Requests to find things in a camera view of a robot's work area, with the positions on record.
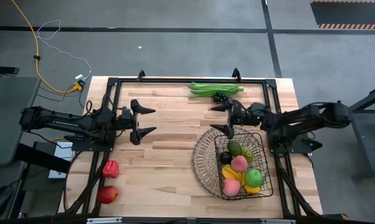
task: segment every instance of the red apple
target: red apple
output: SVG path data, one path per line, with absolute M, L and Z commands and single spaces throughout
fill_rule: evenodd
M 100 203 L 109 204 L 117 198 L 118 192 L 114 186 L 106 186 L 99 190 L 98 199 Z

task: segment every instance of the concrete floor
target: concrete floor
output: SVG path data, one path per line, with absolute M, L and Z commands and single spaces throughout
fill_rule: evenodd
M 268 0 L 268 6 L 274 29 L 316 29 L 309 0 Z M 33 26 L 60 19 L 63 26 L 80 27 L 265 28 L 260 0 L 26 0 L 20 7 Z M 0 26 L 24 25 L 11 2 L 0 1 Z M 60 32 L 49 42 L 86 58 L 93 75 L 137 75 L 143 69 L 147 75 L 228 77 L 237 67 L 245 77 L 275 77 L 266 34 Z M 277 34 L 275 44 L 282 77 L 293 78 L 300 106 L 336 100 L 352 105 L 375 89 L 375 35 Z M 34 52 L 30 32 L 0 31 L 0 65 L 19 67 L 19 76 L 34 77 Z M 41 73 L 59 89 L 88 72 L 82 61 L 42 44 L 40 54 Z M 77 100 L 37 97 L 35 105 L 80 114 Z M 49 139 L 63 134 L 40 133 Z M 324 144 L 313 156 L 324 213 L 375 222 L 375 179 L 351 181 L 352 174 L 368 169 L 351 126 L 323 129 L 316 136 Z M 25 134 L 22 142 L 38 140 Z M 56 205 L 44 200 L 57 198 L 54 194 L 36 192 L 37 199 L 29 200 L 24 210 L 55 213 Z

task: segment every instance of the butcher block tabletop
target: butcher block tabletop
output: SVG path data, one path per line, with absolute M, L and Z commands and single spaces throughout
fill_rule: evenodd
M 87 100 L 92 101 L 93 108 L 100 107 L 108 78 L 92 77 Z M 292 79 L 277 78 L 276 82 L 282 112 L 298 109 Z M 244 91 L 233 97 L 244 106 L 264 103 L 261 85 L 239 85 Z M 113 203 L 101 206 L 100 216 L 282 218 L 275 163 L 267 147 L 266 134 L 259 127 L 243 128 L 262 136 L 273 195 L 226 201 L 201 187 L 192 171 L 194 146 L 211 128 L 210 124 L 226 124 L 227 113 L 211 111 L 214 104 L 210 98 L 189 99 L 191 93 L 186 86 L 187 83 L 122 84 L 118 106 L 130 107 L 130 101 L 137 99 L 142 106 L 155 109 L 155 113 L 141 115 L 138 120 L 141 128 L 156 126 L 157 129 L 145 136 L 139 146 L 129 142 L 129 131 L 116 139 L 110 159 L 118 161 L 120 175 L 107 179 L 105 186 L 115 186 L 119 194 Z M 273 105 L 272 92 L 269 94 Z M 92 152 L 81 153 L 70 169 L 66 187 L 68 207 L 87 184 L 92 156 Z M 315 211 L 322 213 L 311 162 L 301 154 L 292 154 L 291 160 L 297 188 Z M 293 211 L 291 193 L 284 186 Z M 94 188 L 91 202 L 96 192 Z

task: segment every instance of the metal fruit basket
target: metal fruit basket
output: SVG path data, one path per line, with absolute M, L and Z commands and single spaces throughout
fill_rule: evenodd
M 219 187 L 221 189 L 221 197 L 225 200 L 240 200 L 245 198 L 259 198 L 269 197 L 273 194 L 272 182 L 270 180 L 269 168 L 265 151 L 263 149 L 263 143 L 261 135 L 258 133 L 249 133 L 247 131 L 240 131 L 235 134 L 233 140 L 237 141 L 241 146 L 247 146 L 253 151 L 254 159 L 249 163 L 249 169 L 257 169 L 261 171 L 263 176 L 263 183 L 260 186 L 260 192 L 257 194 L 250 194 L 245 191 L 243 187 L 240 188 L 239 193 L 235 196 L 229 197 L 224 195 L 222 191 L 224 176 L 222 175 L 222 166 L 219 154 L 227 151 L 227 143 L 229 139 L 225 135 L 219 135 L 214 138 L 216 156 L 217 156 L 217 168 L 219 177 Z
M 253 149 L 254 160 L 249 164 L 249 167 L 261 170 L 263 175 L 263 184 L 260 187 L 259 194 L 247 194 L 244 189 L 240 189 L 240 192 L 234 197 L 228 197 L 222 193 L 222 164 L 219 162 L 218 157 L 221 152 L 227 150 L 226 144 L 229 140 L 214 128 L 206 131 L 201 136 L 193 150 L 192 169 L 197 181 L 213 196 L 226 200 L 271 196 L 273 188 L 261 136 L 256 133 L 249 133 L 241 128 L 235 128 L 234 139 L 241 145 Z

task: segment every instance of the white cable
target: white cable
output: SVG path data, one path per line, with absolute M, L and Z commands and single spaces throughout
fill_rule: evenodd
M 41 36 L 39 35 L 39 31 L 41 30 L 41 28 L 43 28 L 46 24 L 51 23 L 51 22 L 59 22 L 59 28 L 57 29 L 57 31 L 55 31 L 55 32 L 52 34 L 51 37 L 49 37 L 49 38 L 43 38 L 43 37 L 41 37 Z M 64 51 L 59 50 L 57 47 L 50 46 L 46 41 L 44 41 L 44 40 L 50 40 L 50 39 L 52 39 L 52 38 L 56 35 L 56 33 L 58 33 L 58 31 L 60 31 L 60 23 L 61 23 L 61 21 L 58 20 L 58 19 L 57 19 L 57 20 L 54 20 L 54 21 L 49 21 L 49 22 L 44 23 L 44 24 L 43 24 L 43 25 L 37 30 L 37 38 L 40 39 L 40 41 L 42 41 L 43 43 L 45 43 L 46 46 L 48 46 L 48 47 L 50 47 L 50 48 L 52 48 L 52 49 L 56 49 L 56 50 L 57 50 L 58 52 L 60 52 L 60 53 L 67 54 L 68 56 L 70 56 L 71 58 L 74 58 L 74 59 L 83 60 L 83 61 L 89 66 L 89 73 L 88 73 L 88 75 L 87 75 L 86 77 L 84 77 L 84 79 L 87 80 L 87 79 L 89 78 L 90 74 L 92 73 L 92 67 L 90 66 L 90 64 L 89 64 L 84 58 L 74 57 L 73 55 L 70 55 L 70 54 L 67 53 L 67 52 L 64 52 Z

